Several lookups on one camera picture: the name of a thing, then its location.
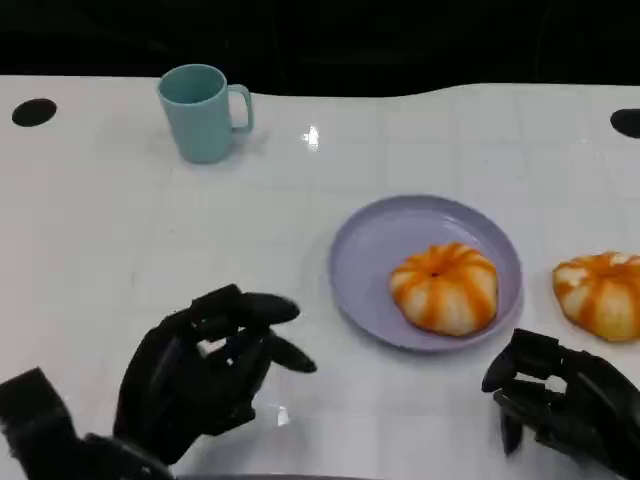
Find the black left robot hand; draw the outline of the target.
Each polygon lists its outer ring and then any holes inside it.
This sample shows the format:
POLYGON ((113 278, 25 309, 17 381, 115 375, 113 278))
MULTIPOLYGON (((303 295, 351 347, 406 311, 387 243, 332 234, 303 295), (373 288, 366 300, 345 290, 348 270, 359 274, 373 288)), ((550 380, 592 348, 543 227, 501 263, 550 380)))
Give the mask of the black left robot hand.
POLYGON ((173 465, 199 437, 253 421, 252 402, 272 364, 317 370, 273 330, 299 314, 288 298, 229 284, 168 315, 146 333, 127 366, 114 436, 173 465))

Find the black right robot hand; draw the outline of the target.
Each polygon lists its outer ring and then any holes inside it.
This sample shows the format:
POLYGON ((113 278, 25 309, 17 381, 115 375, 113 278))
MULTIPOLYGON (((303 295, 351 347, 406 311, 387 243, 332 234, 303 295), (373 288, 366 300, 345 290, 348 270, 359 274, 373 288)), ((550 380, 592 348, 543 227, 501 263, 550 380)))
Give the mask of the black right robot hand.
POLYGON ((607 360, 516 329, 481 390, 500 408, 507 456, 529 428, 548 448, 625 479, 639 477, 639 389, 607 360))

